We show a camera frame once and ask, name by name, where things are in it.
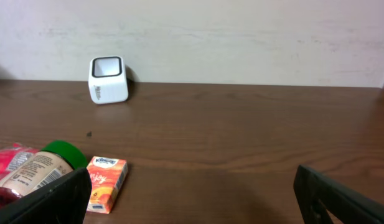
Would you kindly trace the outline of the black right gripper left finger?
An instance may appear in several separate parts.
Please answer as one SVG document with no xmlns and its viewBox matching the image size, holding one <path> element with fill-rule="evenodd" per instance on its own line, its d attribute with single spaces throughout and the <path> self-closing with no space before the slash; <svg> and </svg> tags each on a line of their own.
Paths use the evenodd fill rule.
<svg viewBox="0 0 384 224">
<path fill-rule="evenodd" d="M 90 175 L 79 168 L 0 208 L 0 224 L 82 224 L 90 194 Z"/>
</svg>

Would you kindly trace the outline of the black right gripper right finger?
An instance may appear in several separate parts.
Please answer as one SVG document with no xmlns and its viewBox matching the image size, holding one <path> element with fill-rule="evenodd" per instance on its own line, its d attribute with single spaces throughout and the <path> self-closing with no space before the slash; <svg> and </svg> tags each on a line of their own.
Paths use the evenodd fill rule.
<svg viewBox="0 0 384 224">
<path fill-rule="evenodd" d="M 384 224 L 384 205 L 300 165 L 293 183 L 305 223 L 332 223 L 333 214 L 342 223 Z"/>
</svg>

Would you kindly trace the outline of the green lid spice jar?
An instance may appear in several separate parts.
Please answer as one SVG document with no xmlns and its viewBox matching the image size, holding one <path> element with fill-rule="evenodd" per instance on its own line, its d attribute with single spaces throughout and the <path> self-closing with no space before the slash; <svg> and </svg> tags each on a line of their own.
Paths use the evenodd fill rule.
<svg viewBox="0 0 384 224">
<path fill-rule="evenodd" d="M 0 180 L 0 208 L 87 164 L 77 147 L 52 141 Z"/>
</svg>

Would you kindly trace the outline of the small orange box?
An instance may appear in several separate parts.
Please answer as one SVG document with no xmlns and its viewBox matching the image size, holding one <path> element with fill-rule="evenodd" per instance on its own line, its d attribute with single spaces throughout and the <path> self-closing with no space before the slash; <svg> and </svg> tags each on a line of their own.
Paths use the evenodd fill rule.
<svg viewBox="0 0 384 224">
<path fill-rule="evenodd" d="M 91 179 L 88 212 L 109 214 L 128 173 L 124 159 L 94 156 L 87 165 Z"/>
</svg>

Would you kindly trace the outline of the red snack bag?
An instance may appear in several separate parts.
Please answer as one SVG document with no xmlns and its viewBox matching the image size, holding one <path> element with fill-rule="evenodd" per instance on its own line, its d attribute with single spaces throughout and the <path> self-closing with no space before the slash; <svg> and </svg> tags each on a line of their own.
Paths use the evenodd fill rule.
<svg viewBox="0 0 384 224">
<path fill-rule="evenodd" d="M 38 151 L 38 149 L 19 143 L 0 149 L 0 180 L 16 170 Z"/>
</svg>

